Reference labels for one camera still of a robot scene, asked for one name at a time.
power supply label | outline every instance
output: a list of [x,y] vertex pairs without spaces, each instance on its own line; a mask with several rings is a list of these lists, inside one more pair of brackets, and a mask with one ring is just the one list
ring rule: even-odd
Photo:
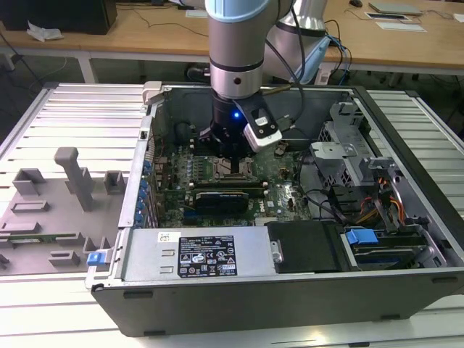
[[178,255],[181,278],[237,275],[233,236],[181,237]]

desk leg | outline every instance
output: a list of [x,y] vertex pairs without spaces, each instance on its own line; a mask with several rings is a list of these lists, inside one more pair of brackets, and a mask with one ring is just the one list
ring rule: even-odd
[[99,79],[96,76],[94,67],[92,67],[92,61],[90,58],[80,57],[78,58],[80,70],[86,83],[98,83]]
[[9,54],[0,54],[0,67],[1,66],[5,67],[7,71],[13,71],[15,69],[15,65],[9,57]]
[[314,81],[315,85],[325,86],[328,84],[328,78],[330,78],[332,73],[332,68],[321,64],[316,75],[316,80]]
[[404,74],[402,72],[394,72],[393,74],[391,74],[389,87],[396,87],[397,84],[403,79],[403,75]]

wooden desk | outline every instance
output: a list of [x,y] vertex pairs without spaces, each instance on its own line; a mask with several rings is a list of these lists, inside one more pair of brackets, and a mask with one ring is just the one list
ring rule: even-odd
[[[386,0],[408,3],[421,11],[436,10],[443,15],[464,13],[464,4],[424,0]],[[387,71],[394,73],[428,73],[464,75],[464,23],[446,20],[435,12],[419,18],[408,16],[410,23],[418,23],[426,33],[383,30],[367,19],[365,12],[375,12],[364,0],[362,8],[347,6],[345,0],[330,0],[324,18],[340,25],[342,43],[352,52],[353,70]],[[337,35],[334,23],[327,24],[331,35]],[[332,57],[339,59],[337,49],[330,48]],[[330,73],[332,64],[323,63],[322,70]]]
[[[413,4],[417,8],[440,12],[464,13],[464,4],[424,0],[388,0],[388,2]],[[134,59],[174,62],[208,62],[207,37],[192,33],[208,34],[207,19],[187,18],[176,7],[168,9],[130,10],[118,6],[116,23],[105,36],[81,33],[64,33],[65,38],[41,43],[25,32],[4,31],[7,40],[24,55],[73,57],[78,59],[87,83],[97,82],[92,59]],[[352,54],[353,70],[389,71],[396,73],[434,73],[464,75],[464,23],[446,20],[435,12],[425,13],[413,22],[421,22],[427,33],[383,30],[364,12],[374,12],[364,0],[364,6],[356,9],[348,0],[329,0],[326,20],[340,24],[341,39]],[[334,23],[327,24],[329,33],[336,35]],[[0,54],[11,50],[0,46]],[[330,48],[320,67],[318,82],[323,83],[327,74],[339,61],[339,52]]]
[[[3,30],[2,33],[20,54],[78,59],[86,83],[98,82],[92,59],[209,62],[208,37],[176,24],[167,24],[178,23],[207,35],[206,18],[187,18],[186,12],[178,11],[175,6],[167,9],[137,7],[135,11],[129,6],[117,8],[116,22],[106,35],[64,32],[64,39],[42,43],[26,32]],[[12,51],[0,39],[0,56],[2,53],[11,54]]]

blue tab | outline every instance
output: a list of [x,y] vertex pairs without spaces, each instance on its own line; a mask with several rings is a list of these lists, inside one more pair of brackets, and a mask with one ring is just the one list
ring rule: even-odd
[[104,252],[91,252],[87,257],[87,266],[101,266],[104,265],[106,253]]
[[145,199],[146,198],[146,191],[144,189],[142,189],[142,188],[140,190],[138,190],[138,197],[140,199]]
[[378,244],[376,233],[369,228],[352,229],[346,236],[350,244]]

table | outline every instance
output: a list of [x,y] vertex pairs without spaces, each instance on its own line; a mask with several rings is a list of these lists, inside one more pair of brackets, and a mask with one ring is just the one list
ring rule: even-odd
[[[79,163],[92,177],[108,169],[127,176],[140,119],[146,112],[141,91],[141,85],[66,83],[43,90],[0,146],[0,214],[1,202],[7,204],[15,193],[11,182],[19,167],[37,167],[45,178],[64,177],[53,160],[60,146],[78,147]],[[456,209],[464,210],[462,141],[452,137],[452,131],[420,98],[404,91],[369,93],[440,189],[454,199]],[[381,139],[371,135],[382,153],[389,155]],[[443,160],[433,167],[438,158]],[[127,348],[213,348],[218,342],[222,348],[348,347],[356,343],[352,347],[366,347],[361,342],[370,342],[370,347],[409,348],[464,344],[464,296],[460,294],[440,299],[408,320],[133,339],[118,331],[85,289],[85,276],[0,277],[0,318],[6,318],[0,325],[0,347],[82,347],[90,341],[96,346]]]
[[[464,4],[459,3],[424,0],[388,2],[411,4],[421,11],[434,10],[443,12],[445,16],[464,13]],[[342,43],[353,55],[353,70],[464,75],[464,23],[427,12],[411,21],[418,23],[427,33],[383,30],[376,24],[378,20],[356,17],[367,19],[364,12],[375,12],[368,6],[368,0],[363,3],[363,7],[358,9],[348,6],[344,0],[330,0],[324,14],[326,20],[334,19],[339,23]],[[331,35],[336,35],[334,23],[328,23],[327,27]],[[329,51],[332,58],[340,57],[335,48]],[[331,62],[324,62],[320,66],[320,75],[327,78],[333,68]]]
[[[464,4],[444,1],[389,0],[402,2],[426,10],[464,13]],[[192,33],[178,23],[207,34],[204,18],[187,18],[184,11],[169,9],[124,10],[119,7],[118,18],[105,36],[82,33],[64,33],[65,38],[41,43],[24,32],[5,31],[7,40],[24,55],[73,57],[78,59],[86,83],[98,81],[92,67],[92,59],[134,59],[139,61],[208,62],[208,39]],[[393,73],[427,73],[464,75],[464,24],[446,20],[435,12],[427,12],[420,21],[427,33],[382,30],[374,20],[360,20],[363,12],[372,12],[368,1],[356,9],[347,0],[329,0],[326,20],[340,24],[341,38],[352,54],[353,70],[373,70]],[[148,28],[148,23],[158,24]],[[336,35],[333,23],[328,24],[330,34]],[[0,54],[10,54],[6,46],[0,46]],[[327,84],[328,75],[339,60],[339,52],[330,48],[320,66],[317,83]]]
[[[209,62],[208,37],[192,33],[179,23],[198,33],[208,34],[205,18],[187,18],[177,7],[128,10],[118,6],[115,24],[106,35],[63,33],[64,39],[42,43],[22,31],[4,31],[8,42],[19,54],[31,56],[72,57],[79,61],[86,83],[97,83],[92,59],[129,59],[160,62]],[[139,15],[146,19],[148,25]],[[0,39],[0,54],[12,51]]]

